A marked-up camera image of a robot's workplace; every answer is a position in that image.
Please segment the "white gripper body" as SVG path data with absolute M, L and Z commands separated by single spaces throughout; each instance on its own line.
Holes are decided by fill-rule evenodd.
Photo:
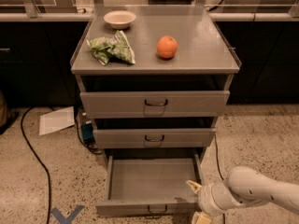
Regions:
M 211 217 L 217 217 L 225 211 L 242 206 L 241 199 L 233 194 L 225 182 L 208 184 L 198 193 L 200 209 Z

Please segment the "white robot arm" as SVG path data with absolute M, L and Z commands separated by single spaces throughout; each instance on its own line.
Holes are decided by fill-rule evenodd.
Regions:
M 236 166 L 218 183 L 202 186 L 188 180 L 186 184 L 197 195 L 200 208 L 193 214 L 192 224 L 211 224 L 227 210 L 265 203 L 299 214 L 298 185 L 276 181 L 246 166 Z

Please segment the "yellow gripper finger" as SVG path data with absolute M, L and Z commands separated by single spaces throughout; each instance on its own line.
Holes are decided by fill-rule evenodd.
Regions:
M 192 216 L 192 224 L 211 224 L 212 217 L 204 212 L 195 212 Z
M 198 194 L 202 188 L 202 186 L 200 184 L 198 184 L 197 182 L 191 181 L 191 180 L 187 180 L 186 184 L 192 189 L 192 191 L 195 194 Z

